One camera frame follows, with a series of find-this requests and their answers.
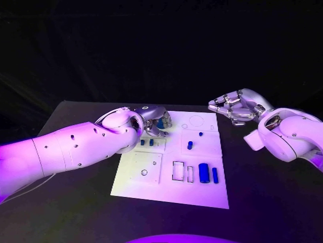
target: dark table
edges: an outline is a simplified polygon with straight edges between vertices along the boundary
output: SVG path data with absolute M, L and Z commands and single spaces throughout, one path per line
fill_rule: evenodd
M 139 104 L 60 104 L 40 135 Z M 207 106 L 165 105 L 210 112 Z M 171 233 L 238 242 L 323 242 L 323 173 L 297 159 L 286 163 L 243 137 L 256 129 L 218 115 L 230 209 L 110 196 L 120 155 L 60 173 L 0 205 L 0 242 L 126 242 Z

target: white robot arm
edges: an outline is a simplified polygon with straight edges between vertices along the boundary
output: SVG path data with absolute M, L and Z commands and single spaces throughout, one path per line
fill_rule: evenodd
M 168 136 L 158 127 L 171 126 L 165 107 L 149 106 L 135 111 L 123 107 L 101 116 L 96 123 L 73 125 L 38 138 L 0 146 L 0 203 L 38 179 L 129 152 L 143 130 L 152 136 Z
M 300 157 L 323 172 L 323 122 L 313 115 L 289 108 L 274 109 L 250 89 L 218 97 L 210 109 L 231 118 L 236 126 L 250 120 L 259 122 L 257 130 L 244 137 L 253 150 L 266 147 L 286 162 Z

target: small blue object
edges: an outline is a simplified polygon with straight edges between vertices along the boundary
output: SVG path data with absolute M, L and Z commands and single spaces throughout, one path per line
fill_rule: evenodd
M 201 183 L 211 182 L 210 166 L 207 163 L 199 164 L 199 178 L 201 178 Z
M 192 149 L 192 141 L 188 142 L 188 147 L 189 150 Z
M 212 168 L 214 183 L 218 184 L 218 169 Z
M 162 118 L 158 120 L 158 125 L 156 125 L 156 127 L 158 127 L 159 129 L 165 129 Z

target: rectangular cutout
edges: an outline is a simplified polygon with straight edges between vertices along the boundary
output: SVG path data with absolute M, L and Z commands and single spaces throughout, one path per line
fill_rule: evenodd
M 188 166 L 187 167 L 187 172 L 188 172 L 188 183 L 194 183 L 195 182 L 195 174 L 194 174 L 194 171 L 192 171 L 192 166 Z
M 172 171 L 172 180 L 174 181 L 184 181 L 185 172 L 184 172 L 185 163 L 174 161 L 174 171 Z

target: robotic hand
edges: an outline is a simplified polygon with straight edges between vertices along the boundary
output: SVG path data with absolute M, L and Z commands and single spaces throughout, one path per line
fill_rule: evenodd
M 172 127 L 162 106 L 113 110 L 96 123 L 73 125 L 38 138 L 0 146 L 0 204 L 38 179 L 93 165 L 129 152 L 143 134 L 168 136 Z
M 313 115 L 289 108 L 274 109 L 250 89 L 218 97 L 210 109 L 231 118 L 236 126 L 250 120 L 259 122 L 257 130 L 244 137 L 253 150 L 266 147 L 286 162 L 300 157 L 323 172 L 323 122 Z

